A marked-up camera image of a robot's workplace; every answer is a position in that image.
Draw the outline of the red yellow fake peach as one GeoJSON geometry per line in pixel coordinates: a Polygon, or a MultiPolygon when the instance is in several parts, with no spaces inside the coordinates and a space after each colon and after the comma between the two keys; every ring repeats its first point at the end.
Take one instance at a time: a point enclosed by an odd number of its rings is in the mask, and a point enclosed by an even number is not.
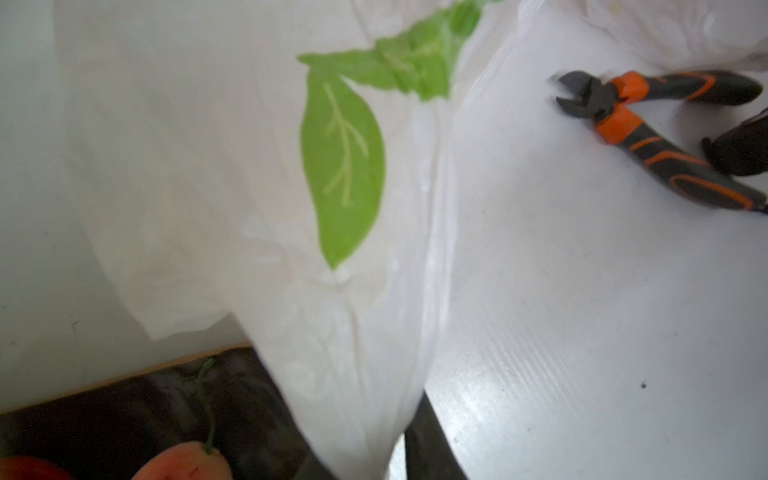
{"type": "Polygon", "coordinates": [[[188,441],[174,445],[148,461],[132,477],[133,480],[232,480],[226,458],[215,447],[216,420],[204,385],[215,359],[207,358],[196,377],[196,395],[208,423],[204,442],[188,441]]]}

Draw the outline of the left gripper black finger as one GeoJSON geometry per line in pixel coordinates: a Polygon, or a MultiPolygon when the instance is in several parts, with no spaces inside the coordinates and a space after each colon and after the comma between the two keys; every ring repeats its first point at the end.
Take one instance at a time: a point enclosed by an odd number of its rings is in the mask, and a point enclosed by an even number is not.
{"type": "Polygon", "coordinates": [[[404,437],[408,480],[467,480],[426,393],[404,437]]]}

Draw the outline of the red fake strawberry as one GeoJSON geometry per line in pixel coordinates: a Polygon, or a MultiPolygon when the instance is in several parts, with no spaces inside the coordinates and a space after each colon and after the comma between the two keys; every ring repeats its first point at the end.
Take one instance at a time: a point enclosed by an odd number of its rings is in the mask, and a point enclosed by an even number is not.
{"type": "Polygon", "coordinates": [[[8,457],[1,459],[1,480],[73,480],[64,469],[46,460],[34,457],[8,457]]]}

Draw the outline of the white plastic bag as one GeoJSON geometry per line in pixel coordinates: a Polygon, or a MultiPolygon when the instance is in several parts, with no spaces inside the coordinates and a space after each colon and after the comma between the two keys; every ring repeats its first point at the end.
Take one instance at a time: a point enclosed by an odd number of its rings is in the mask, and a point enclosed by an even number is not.
{"type": "Polygon", "coordinates": [[[58,1],[64,155],[160,340],[233,315],[383,479],[429,391],[473,479],[763,479],[767,220],[680,198],[554,75],[767,74],[763,1],[58,1]]]}

